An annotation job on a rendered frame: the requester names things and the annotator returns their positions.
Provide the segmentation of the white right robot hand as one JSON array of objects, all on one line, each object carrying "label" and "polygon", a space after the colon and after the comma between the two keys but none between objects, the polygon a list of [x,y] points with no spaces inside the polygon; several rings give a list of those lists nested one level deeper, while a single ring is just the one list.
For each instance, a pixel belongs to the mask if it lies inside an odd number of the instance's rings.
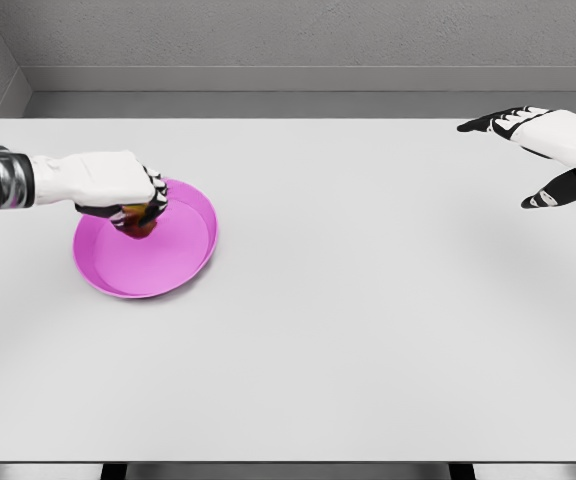
[{"label": "white right robot hand", "polygon": [[568,168],[535,194],[523,209],[561,207],[576,202],[576,113],[565,109],[521,106],[489,113],[457,126],[461,133],[493,133],[541,158]]}]

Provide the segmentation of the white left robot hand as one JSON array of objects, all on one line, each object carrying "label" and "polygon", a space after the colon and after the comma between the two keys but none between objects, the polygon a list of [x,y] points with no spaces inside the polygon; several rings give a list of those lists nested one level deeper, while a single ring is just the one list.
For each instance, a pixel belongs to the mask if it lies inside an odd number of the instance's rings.
[{"label": "white left robot hand", "polygon": [[66,198],[84,215],[113,227],[124,205],[148,204],[158,219],[168,206],[168,186],[160,173],[142,165],[129,151],[89,152],[58,161]]}]

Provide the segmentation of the red yellow apple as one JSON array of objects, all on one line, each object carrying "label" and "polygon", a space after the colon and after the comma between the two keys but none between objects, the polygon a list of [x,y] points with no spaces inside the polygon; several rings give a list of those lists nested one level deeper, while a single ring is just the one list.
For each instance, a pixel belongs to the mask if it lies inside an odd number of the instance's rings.
[{"label": "red yellow apple", "polygon": [[157,208],[148,204],[124,205],[121,207],[122,217],[114,226],[133,239],[143,239],[156,228],[156,212]]}]

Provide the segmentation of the pink round plate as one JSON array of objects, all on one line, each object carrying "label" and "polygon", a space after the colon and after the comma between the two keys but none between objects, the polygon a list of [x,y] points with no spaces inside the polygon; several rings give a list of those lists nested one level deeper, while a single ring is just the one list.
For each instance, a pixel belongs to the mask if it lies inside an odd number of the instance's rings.
[{"label": "pink round plate", "polygon": [[96,290],[125,299],[163,295],[192,280],[210,260],[219,232],[212,202],[188,183],[165,182],[169,205],[145,238],[133,239],[102,218],[80,219],[74,264]]}]

